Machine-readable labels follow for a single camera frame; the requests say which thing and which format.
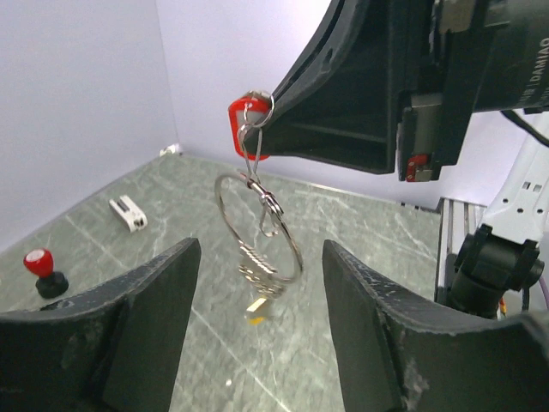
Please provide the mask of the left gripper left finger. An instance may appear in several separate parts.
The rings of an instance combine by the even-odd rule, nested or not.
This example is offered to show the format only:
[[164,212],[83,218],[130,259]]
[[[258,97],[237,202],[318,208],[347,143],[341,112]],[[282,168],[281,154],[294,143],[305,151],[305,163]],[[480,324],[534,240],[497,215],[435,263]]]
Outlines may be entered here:
[[187,238],[145,264],[1,316],[4,411],[167,411],[201,262]]

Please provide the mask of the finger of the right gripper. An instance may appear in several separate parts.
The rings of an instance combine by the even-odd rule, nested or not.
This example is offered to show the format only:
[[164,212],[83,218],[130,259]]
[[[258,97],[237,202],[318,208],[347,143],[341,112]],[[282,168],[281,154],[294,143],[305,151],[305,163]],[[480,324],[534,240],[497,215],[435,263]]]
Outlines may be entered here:
[[333,1],[274,91],[252,146],[373,174],[395,170],[409,1]]

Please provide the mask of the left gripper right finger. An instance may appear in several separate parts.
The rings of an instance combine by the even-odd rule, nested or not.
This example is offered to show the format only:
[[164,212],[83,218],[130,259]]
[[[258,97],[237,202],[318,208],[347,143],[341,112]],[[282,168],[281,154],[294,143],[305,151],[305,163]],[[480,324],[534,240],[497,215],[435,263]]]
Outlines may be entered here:
[[548,316],[488,320],[427,300],[323,244],[347,411],[545,411]]

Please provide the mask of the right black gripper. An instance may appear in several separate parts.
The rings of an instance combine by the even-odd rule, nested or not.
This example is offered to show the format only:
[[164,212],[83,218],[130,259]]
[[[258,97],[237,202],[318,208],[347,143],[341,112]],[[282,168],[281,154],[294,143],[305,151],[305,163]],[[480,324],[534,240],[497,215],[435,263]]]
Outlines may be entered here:
[[401,181],[458,162],[477,112],[548,109],[546,1],[430,1],[428,46],[397,132]]

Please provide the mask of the red key tag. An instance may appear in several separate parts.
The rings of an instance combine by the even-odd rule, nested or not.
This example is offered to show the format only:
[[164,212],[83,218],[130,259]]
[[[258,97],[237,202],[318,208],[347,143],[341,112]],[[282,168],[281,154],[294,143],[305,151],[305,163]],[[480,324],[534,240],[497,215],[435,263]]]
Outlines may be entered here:
[[271,93],[251,90],[228,107],[229,123],[235,151],[246,160],[254,161],[257,151],[244,146],[245,138],[260,130],[274,113],[275,100]]

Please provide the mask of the large metal keyring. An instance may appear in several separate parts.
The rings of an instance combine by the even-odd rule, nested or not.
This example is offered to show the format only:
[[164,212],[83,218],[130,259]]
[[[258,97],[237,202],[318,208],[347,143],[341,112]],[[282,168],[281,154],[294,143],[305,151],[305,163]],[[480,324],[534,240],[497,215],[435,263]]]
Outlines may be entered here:
[[[304,259],[286,221],[283,209],[275,197],[261,182],[257,172],[261,149],[249,154],[243,150],[245,170],[242,172],[228,172],[220,174],[214,182],[214,200],[220,211],[229,234],[236,241],[240,254],[238,265],[239,274],[253,286],[259,297],[265,300],[275,300],[281,297],[288,287],[296,283],[304,273]],[[248,242],[235,226],[227,210],[224,199],[225,186],[241,184],[251,192],[258,203],[259,215],[256,218],[256,232],[265,239],[280,238],[286,242],[292,268],[289,273],[283,274],[268,261],[256,248],[254,241]]]

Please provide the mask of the yellow key tag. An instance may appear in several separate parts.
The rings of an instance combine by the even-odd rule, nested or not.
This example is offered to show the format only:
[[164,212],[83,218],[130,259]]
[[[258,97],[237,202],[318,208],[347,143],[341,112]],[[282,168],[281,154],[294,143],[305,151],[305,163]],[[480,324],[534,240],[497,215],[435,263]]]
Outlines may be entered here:
[[266,297],[256,298],[245,310],[245,319],[249,324],[257,325],[272,318],[273,301]]

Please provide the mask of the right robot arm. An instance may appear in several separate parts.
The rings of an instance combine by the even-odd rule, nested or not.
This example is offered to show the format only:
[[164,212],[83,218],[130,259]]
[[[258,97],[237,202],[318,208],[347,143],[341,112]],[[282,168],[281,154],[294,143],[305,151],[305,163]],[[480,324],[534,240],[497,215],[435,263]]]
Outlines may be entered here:
[[506,291],[540,279],[548,140],[524,116],[548,108],[547,2],[333,1],[272,101],[242,139],[250,153],[410,183],[458,162],[473,114],[501,113],[527,139],[439,291],[447,306],[494,318]]

